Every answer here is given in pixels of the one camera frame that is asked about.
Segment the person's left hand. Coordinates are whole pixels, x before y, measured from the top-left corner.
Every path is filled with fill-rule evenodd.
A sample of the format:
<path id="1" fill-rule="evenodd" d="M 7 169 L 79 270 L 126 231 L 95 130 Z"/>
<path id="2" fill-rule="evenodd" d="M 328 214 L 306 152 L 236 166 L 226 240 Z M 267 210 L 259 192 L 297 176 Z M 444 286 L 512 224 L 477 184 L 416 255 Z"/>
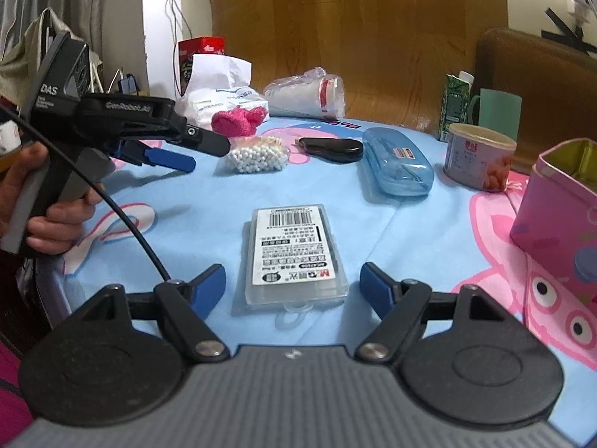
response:
<path id="1" fill-rule="evenodd" d="M 17 199 L 27 177 L 47 160 L 47 148 L 36 141 L 21 149 L 14 163 L 1 179 L 1 236 L 4 236 L 16 210 Z M 37 252 L 62 255 L 69 251 L 83 235 L 83 224 L 95 212 L 102 198 L 92 188 L 79 199 L 58 202 L 42 217 L 33 217 L 27 223 L 27 244 Z"/>

